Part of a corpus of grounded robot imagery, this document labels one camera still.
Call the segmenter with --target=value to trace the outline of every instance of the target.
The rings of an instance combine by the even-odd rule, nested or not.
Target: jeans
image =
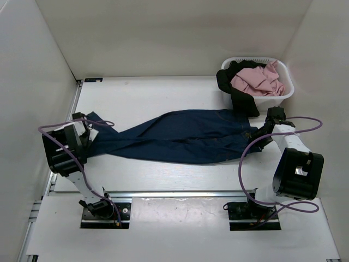
[[[102,119],[94,112],[92,121]],[[232,110],[183,110],[166,113],[123,132],[93,125],[99,134],[88,157],[112,154],[173,163],[209,164],[240,158],[251,127],[246,114]],[[252,148],[250,152],[260,152]]]

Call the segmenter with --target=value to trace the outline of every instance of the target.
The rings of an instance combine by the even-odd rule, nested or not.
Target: white wall
[[[349,1],[314,0],[283,56],[296,92],[287,115],[314,116],[323,128],[302,135],[324,155],[321,197],[339,253],[349,261]],[[298,127],[311,123],[299,122]]]
[[[214,75],[231,56],[279,58],[311,0],[37,0],[77,79]]]
[[[34,0],[0,0],[0,261],[15,261],[48,175],[37,126],[65,120],[75,80]]]

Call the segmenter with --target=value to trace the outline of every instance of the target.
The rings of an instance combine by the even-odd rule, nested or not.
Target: white panel
[[[64,120],[75,89],[35,1],[7,1],[0,11],[1,262],[15,261],[47,179],[37,127]]]
[[[130,229],[80,229],[79,198],[46,197],[27,254],[38,262],[307,261],[336,259],[326,216],[283,211],[281,231],[229,231],[230,199],[134,199]],[[299,208],[312,208],[300,205]]]
[[[213,75],[280,58],[311,0],[37,0],[77,78]]]
[[[115,122],[117,131],[141,124],[164,113],[185,109],[222,109],[222,92],[214,76],[157,78],[105,78],[84,83],[76,111],[95,111]],[[266,116],[251,119],[261,127]],[[275,143],[262,153],[250,154],[243,166],[248,189],[271,182],[281,157]],[[88,159],[89,180],[108,191],[139,190],[240,190],[238,162],[211,165],[169,164],[103,155]],[[65,178],[58,177],[55,191],[76,191]]]
[[[344,219],[349,215],[348,12],[347,0],[314,0],[283,59],[296,88],[284,103],[286,113],[324,122],[320,130],[302,138],[313,152],[324,155],[319,196],[343,261],[349,261],[349,227]]]

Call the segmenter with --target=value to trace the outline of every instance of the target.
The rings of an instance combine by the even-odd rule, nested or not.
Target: pink cloth
[[[251,96],[281,96],[285,91],[283,83],[278,81],[276,72],[278,61],[270,62],[265,68],[244,68],[231,80],[234,88]]]

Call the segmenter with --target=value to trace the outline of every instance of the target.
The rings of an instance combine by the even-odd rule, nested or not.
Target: cable
[[[45,137],[47,137],[48,139],[50,139],[52,142],[54,142],[57,146],[59,146],[61,149],[63,149],[71,158],[72,160],[75,162],[75,164],[77,165],[77,167],[80,169],[81,173],[82,173],[82,176],[83,176],[83,180],[85,182],[85,185],[86,187],[91,191],[92,194],[94,194],[95,196],[97,196],[98,198],[101,198],[103,200],[106,200],[108,201],[114,208],[114,210],[116,211],[117,213],[117,221],[118,223],[120,223],[121,225],[121,215],[120,215],[120,212],[119,212],[119,209],[118,207],[116,206],[116,204],[109,198],[106,198],[100,194],[98,194],[96,191],[94,191],[92,189],[92,187],[89,185],[88,181],[87,181],[87,177],[86,177],[86,173],[85,173],[85,170],[83,169],[83,166],[80,164],[79,160],[77,160],[77,158],[64,146],[62,145],[59,141],[57,141],[57,139],[55,139],[54,137],[50,136],[47,132],[43,131],[44,128],[52,128],[52,127],[60,127],[62,125],[65,125],[65,124],[69,124],[71,122],[77,122],[77,121],[85,121],[87,123],[91,123],[91,124],[95,124],[97,126],[110,126],[110,127],[113,127],[115,124],[111,121],[99,121],[99,122],[94,122],[94,121],[91,121],[91,120],[87,120],[87,119],[84,119],[84,118],[79,118],[79,119],[74,119],[74,120],[71,120],[69,122],[64,122],[64,123],[60,123],[60,124],[49,124],[49,125],[45,125],[45,126],[41,126],[38,128],[38,131],[40,133],[42,133],[42,135],[44,135]]]
[[[316,127],[313,127],[313,128],[309,128],[309,129],[303,129],[303,130],[298,130],[298,131],[295,131],[295,132],[285,132],[285,133],[274,133],[274,134],[267,134],[267,135],[263,135],[259,138],[257,138],[256,140],[252,141],[244,150],[244,152],[242,153],[242,156],[240,158],[240,162],[239,162],[239,169],[238,169],[238,176],[239,176],[239,182],[240,182],[240,186],[241,186],[241,189],[242,191],[244,192],[244,194],[246,195],[246,197],[248,199],[250,199],[251,201],[257,203],[257,204],[260,204],[260,205],[279,205],[281,206],[282,208],[280,208],[279,210],[275,211],[269,218],[267,218],[265,221],[263,221],[262,223],[259,223],[257,226],[253,227],[253,228],[256,228],[256,227],[260,227],[262,225],[264,225],[265,223],[267,223],[270,219],[272,219],[273,217],[275,217],[281,210],[283,209],[291,209],[291,210],[295,210],[295,211],[299,211],[299,212],[304,212],[304,213],[315,213],[317,212],[320,208],[318,205],[316,205],[315,203],[312,203],[312,202],[309,202],[309,201],[298,201],[298,202],[293,202],[293,203],[290,203],[290,204],[287,204],[287,205],[284,205],[282,203],[279,203],[279,202],[263,202],[263,201],[259,201],[259,200],[256,200],[254,199],[246,190],[244,184],[243,184],[243,181],[242,181],[242,172],[241,172],[241,169],[242,169],[242,162],[247,154],[247,152],[250,150],[250,148],[255,144],[257,143],[258,141],[264,139],[264,138],[268,138],[268,137],[271,137],[271,136],[276,136],[276,135],[294,135],[294,134],[300,134],[300,133],[305,133],[305,132],[310,132],[310,131],[314,131],[314,130],[317,130],[319,129],[320,127],[322,127],[323,123],[321,120],[319,119],[316,119],[316,118],[313,118],[313,117],[307,117],[307,116],[294,116],[294,117],[288,117],[287,119],[294,119],[294,118],[302,118],[302,119],[309,119],[309,120],[314,120],[316,122],[319,123],[318,126]],[[292,205],[295,205],[295,204],[310,204],[310,205],[313,205],[315,206],[315,209],[314,210],[303,210],[303,209],[297,209],[295,207],[291,207]]]

